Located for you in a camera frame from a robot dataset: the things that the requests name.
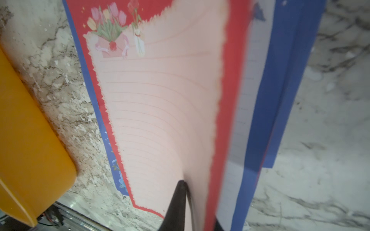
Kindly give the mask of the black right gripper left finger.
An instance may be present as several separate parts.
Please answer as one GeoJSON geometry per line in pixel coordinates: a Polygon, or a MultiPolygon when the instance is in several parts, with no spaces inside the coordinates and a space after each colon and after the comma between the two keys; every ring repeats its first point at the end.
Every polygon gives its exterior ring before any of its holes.
{"type": "Polygon", "coordinates": [[[184,231],[188,185],[181,180],[177,183],[167,213],[158,231],[184,231]]]}

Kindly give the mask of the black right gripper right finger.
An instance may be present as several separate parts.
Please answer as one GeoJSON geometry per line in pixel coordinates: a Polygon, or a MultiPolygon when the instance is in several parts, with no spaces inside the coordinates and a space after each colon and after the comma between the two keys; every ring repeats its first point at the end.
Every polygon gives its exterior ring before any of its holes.
{"type": "Polygon", "coordinates": [[[218,219],[215,220],[214,231],[224,231],[224,229],[220,225],[218,219]]]}

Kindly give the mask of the blue stationery paper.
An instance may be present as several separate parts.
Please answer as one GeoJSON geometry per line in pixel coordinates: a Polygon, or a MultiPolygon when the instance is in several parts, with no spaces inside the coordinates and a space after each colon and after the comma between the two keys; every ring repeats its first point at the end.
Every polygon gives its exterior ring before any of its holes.
{"type": "MultiPolygon", "coordinates": [[[[271,99],[270,94],[273,93],[273,84],[278,80],[276,77],[266,76],[265,71],[276,4],[280,1],[251,2],[251,20],[248,24],[241,84],[216,211],[216,219],[224,231],[242,230],[263,168],[277,103],[275,99],[271,99]]],[[[84,74],[83,77],[104,144],[113,153],[92,82],[84,74]]],[[[120,180],[127,191],[122,174],[120,180]]]]}
{"type": "Polygon", "coordinates": [[[326,1],[276,4],[265,75],[276,77],[271,99],[277,101],[263,167],[272,168],[309,59],[326,1]]]}

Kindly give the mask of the blue stationery paper bottom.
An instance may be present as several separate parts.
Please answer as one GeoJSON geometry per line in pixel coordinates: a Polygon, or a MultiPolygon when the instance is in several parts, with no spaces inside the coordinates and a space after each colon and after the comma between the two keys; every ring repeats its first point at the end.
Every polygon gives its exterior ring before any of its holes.
{"type": "Polygon", "coordinates": [[[276,77],[271,99],[277,101],[263,167],[272,168],[309,59],[326,1],[276,4],[265,75],[276,77]]]}

